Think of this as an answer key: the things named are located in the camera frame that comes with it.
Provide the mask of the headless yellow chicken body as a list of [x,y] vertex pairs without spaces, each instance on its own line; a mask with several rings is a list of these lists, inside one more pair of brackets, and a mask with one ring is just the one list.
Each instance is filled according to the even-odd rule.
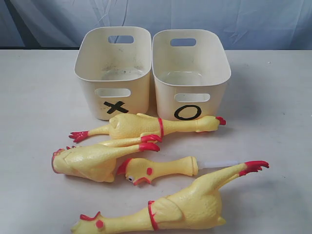
[[95,182],[113,182],[117,159],[142,151],[156,151],[162,138],[151,134],[135,138],[112,139],[89,146],[72,146],[53,152],[51,165],[56,174],[77,176]]

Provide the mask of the detached yellow chicken head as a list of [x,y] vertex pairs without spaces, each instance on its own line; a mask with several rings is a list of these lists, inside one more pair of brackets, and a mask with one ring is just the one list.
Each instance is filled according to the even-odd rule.
[[162,176],[175,174],[195,176],[201,169],[223,168],[237,164],[239,164],[238,161],[198,161],[194,156],[167,162],[155,162],[145,158],[129,158],[118,167],[117,175],[125,175],[125,178],[134,185],[142,182],[150,184],[154,179]]

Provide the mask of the cream bin marked X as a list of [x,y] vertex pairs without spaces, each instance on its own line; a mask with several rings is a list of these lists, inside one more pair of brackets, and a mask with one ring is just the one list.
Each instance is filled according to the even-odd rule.
[[91,113],[101,120],[146,113],[150,102],[152,40],[135,26],[89,31],[80,46],[75,75]]

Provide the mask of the cream bin marked O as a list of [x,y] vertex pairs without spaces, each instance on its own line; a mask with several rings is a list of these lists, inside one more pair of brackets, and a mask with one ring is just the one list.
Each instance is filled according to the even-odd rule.
[[164,30],[154,35],[152,48],[158,116],[215,116],[231,77],[219,37],[202,29]]

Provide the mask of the whole yellow rubber chicken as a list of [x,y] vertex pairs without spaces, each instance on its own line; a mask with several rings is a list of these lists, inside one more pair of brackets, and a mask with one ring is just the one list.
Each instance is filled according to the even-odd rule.
[[111,139],[124,139],[157,135],[163,138],[165,135],[176,132],[213,132],[220,125],[226,125],[222,117],[204,116],[197,120],[171,121],[146,114],[118,114],[109,120],[109,123],[98,128],[71,132],[69,138],[79,143],[94,135],[109,135]]

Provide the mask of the large whole rubber chicken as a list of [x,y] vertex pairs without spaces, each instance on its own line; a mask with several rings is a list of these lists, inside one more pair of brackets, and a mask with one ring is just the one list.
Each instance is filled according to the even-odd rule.
[[202,175],[181,191],[150,200],[147,207],[127,216],[107,218],[101,213],[94,217],[80,215],[71,228],[73,234],[120,234],[164,229],[202,230],[226,223],[221,216],[222,200],[219,189],[230,181],[268,168],[266,161],[248,161]]

